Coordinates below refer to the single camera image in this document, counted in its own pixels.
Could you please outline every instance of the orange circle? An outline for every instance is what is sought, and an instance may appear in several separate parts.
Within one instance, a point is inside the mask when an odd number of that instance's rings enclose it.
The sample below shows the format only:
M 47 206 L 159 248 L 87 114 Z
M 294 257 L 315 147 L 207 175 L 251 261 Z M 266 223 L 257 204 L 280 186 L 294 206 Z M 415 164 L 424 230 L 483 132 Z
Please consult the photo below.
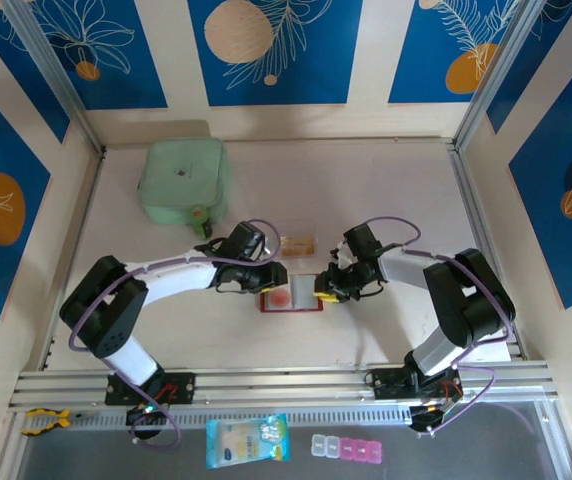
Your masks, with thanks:
M 561 208 L 564 216 L 572 220 L 572 190 L 567 191 L 562 197 Z
M 24 227 L 24 194 L 13 177 L 0 173 L 0 246 L 12 245 Z
M 419 0 L 419 8 L 423 8 L 424 10 L 430 10 L 431 8 L 435 8 L 439 5 L 441 0 Z
M 275 40 L 266 14 L 248 0 L 220 3 L 204 23 L 211 52 L 227 63 L 248 63 L 261 58 Z
M 496 50 L 494 43 L 485 43 L 457 57 L 446 73 L 446 88 L 457 94 L 474 93 Z
M 75 66 L 75 71 L 77 75 L 82 77 L 84 80 L 88 82 L 94 82 L 95 80 L 99 80 L 100 71 L 99 68 L 95 66 L 95 64 L 87 62 L 86 60 L 82 60 Z

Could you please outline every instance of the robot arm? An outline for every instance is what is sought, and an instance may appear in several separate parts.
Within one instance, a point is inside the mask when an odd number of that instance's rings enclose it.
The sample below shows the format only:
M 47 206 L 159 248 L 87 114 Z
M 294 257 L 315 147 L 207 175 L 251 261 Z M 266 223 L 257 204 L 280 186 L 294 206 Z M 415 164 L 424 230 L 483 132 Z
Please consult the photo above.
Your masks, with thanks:
M 381 287 L 397 281 L 427 289 L 437 314 L 439 326 L 421 345 L 408 352 L 402 368 L 371 372 L 377 399 L 443 397 L 444 382 L 459 381 L 452 363 L 481 338 L 503 326 L 488 298 L 452 263 L 411 256 L 404 253 L 401 245 L 383 247 L 367 224 L 347 231 L 344 242 L 331 255 L 335 262 L 315 281 L 315 295 L 322 300 L 339 303 L 360 300 L 372 296 L 363 293 L 368 285 L 378 283 Z M 456 255 L 455 260 L 477 277 L 512 321 L 515 307 L 483 255 L 468 249 Z M 451 404 L 461 399 L 461 395 L 448 393 Z M 434 422 L 421 419 L 420 426 L 413 428 L 422 431 L 439 424 L 444 414 L 444 411 L 431 414 Z
M 264 243 L 261 230 L 242 222 L 228 238 L 215 239 L 184 255 L 155 262 L 154 266 L 122 264 L 115 257 L 103 257 L 64 302 L 60 317 L 74 329 L 101 292 L 126 276 L 110 298 L 102 299 L 91 312 L 77 336 L 95 357 L 114 366 L 133 384 L 147 389 L 151 379 L 163 376 L 164 372 L 131 335 L 141 309 L 164 297 L 217 288 L 233 281 L 240 285 L 242 292 L 248 293 L 285 284 L 286 269 L 278 262 L 225 263 L 225 260 L 252 262 L 253 255 L 263 249 Z

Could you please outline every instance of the blue packet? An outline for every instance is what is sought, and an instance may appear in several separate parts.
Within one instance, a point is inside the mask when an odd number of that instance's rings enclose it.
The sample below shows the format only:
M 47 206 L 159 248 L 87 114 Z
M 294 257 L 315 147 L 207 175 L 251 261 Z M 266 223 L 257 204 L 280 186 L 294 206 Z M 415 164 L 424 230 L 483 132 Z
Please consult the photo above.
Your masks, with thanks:
M 228 467 L 271 458 L 290 460 L 286 415 L 248 420 L 209 420 L 206 425 L 206 466 Z

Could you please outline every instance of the yellow clamp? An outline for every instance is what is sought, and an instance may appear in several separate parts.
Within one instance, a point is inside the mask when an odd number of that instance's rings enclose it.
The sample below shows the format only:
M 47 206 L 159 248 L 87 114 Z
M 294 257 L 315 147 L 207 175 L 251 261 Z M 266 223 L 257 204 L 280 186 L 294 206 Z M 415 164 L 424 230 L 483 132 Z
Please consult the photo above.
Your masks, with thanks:
M 317 298 L 319 298 L 323 302 L 339 303 L 339 299 L 337 298 L 337 295 L 335 295 L 334 293 L 329 294 L 329 293 L 324 293 L 324 292 L 314 292 L 313 295 L 315 295 Z
M 46 432 L 50 432 L 51 430 L 58 427 L 70 427 L 70 422 L 68 421 L 70 410 L 50 410 L 48 408 L 36 408 L 26 412 L 27 417 L 36 417 L 38 415 L 48 415 L 53 417 L 54 421 L 42 428 L 23 429 L 22 434 L 26 435 L 27 437 L 35 437 L 37 435 L 42 435 Z

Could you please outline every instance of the pink compartment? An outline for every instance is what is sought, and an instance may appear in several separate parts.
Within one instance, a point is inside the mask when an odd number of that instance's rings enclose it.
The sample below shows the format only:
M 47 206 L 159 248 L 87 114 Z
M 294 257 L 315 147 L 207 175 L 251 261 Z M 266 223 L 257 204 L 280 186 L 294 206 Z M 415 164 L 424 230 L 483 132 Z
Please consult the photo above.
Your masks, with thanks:
M 348 437 L 339 439 L 339 458 L 342 460 L 353 460 L 355 458 L 355 440 Z
M 368 463 L 379 465 L 382 463 L 382 444 L 380 442 L 368 442 L 366 444 L 366 455 Z
M 366 451 L 366 447 L 368 446 L 368 442 L 366 440 L 355 440 L 354 447 L 355 447 L 355 461 L 356 462 L 367 462 L 368 461 L 368 452 Z

